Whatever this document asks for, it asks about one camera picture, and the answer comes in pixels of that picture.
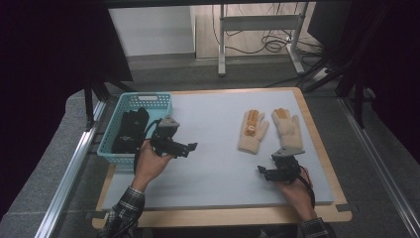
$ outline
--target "teal plastic basket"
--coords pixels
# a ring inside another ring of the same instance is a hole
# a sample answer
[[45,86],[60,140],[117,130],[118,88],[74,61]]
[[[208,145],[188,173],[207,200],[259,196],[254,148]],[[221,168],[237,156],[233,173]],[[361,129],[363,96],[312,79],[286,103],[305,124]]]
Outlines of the teal plastic basket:
[[[128,92],[121,94],[117,107],[112,114],[108,127],[105,130],[105,134],[99,144],[97,151],[98,156],[105,158],[113,164],[126,165],[134,162],[134,154],[113,154],[112,145],[120,130],[124,112],[129,112],[131,110],[137,111],[140,107],[144,107],[149,112],[149,125],[151,122],[159,118],[172,114],[172,98],[168,92]],[[154,129],[155,126],[149,130],[147,135],[148,138],[152,135]]]

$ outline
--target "knitted glove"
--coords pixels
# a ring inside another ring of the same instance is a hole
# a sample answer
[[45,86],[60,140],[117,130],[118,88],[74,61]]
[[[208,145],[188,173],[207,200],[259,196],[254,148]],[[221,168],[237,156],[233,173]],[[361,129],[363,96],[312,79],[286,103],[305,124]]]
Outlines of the knitted glove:
[[290,147],[303,150],[302,135],[299,126],[299,117],[290,117],[287,109],[278,108],[271,113],[272,120],[280,134],[281,147]]
[[262,123],[263,117],[264,114],[260,114],[258,110],[250,110],[245,113],[238,145],[240,151],[251,154],[256,154],[259,151],[260,141],[268,127],[267,121]]

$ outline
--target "sleeve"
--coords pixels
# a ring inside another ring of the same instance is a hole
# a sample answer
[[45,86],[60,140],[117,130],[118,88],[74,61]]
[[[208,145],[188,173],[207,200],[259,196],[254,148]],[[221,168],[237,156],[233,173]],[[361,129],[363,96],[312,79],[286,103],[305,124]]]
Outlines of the sleeve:
[[112,207],[105,226],[97,237],[133,237],[133,230],[137,227],[137,220],[144,208],[145,194],[129,186],[120,201]]
[[335,238],[334,231],[329,229],[322,218],[304,221],[300,224],[304,238]]

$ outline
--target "table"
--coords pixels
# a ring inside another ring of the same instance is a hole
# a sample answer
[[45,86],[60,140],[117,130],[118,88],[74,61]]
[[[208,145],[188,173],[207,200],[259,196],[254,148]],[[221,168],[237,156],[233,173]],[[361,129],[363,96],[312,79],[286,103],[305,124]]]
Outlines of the table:
[[[325,221],[338,222],[349,221],[352,218],[351,211],[339,211],[337,205],[346,205],[347,201],[341,190],[340,184],[332,168],[331,162],[322,144],[303,95],[298,88],[271,88],[271,89],[227,89],[205,91],[182,91],[173,92],[173,95],[182,94],[205,94],[205,93],[241,93],[241,92],[273,92],[292,91],[302,113],[303,120],[308,128],[310,138],[315,146],[320,164],[328,180],[328,184],[335,197],[331,204],[319,204],[315,207],[318,215]],[[106,192],[115,172],[115,166],[111,165],[105,179],[102,193],[98,201],[97,210],[102,210],[102,204]],[[256,224],[279,224],[298,222],[294,211],[287,205],[271,205],[265,207],[241,207],[241,208],[209,208],[209,209],[171,209],[145,211],[140,218],[142,227],[191,227],[191,226],[222,226],[222,225],[256,225]],[[103,227],[104,219],[94,218],[92,225],[95,228]]]

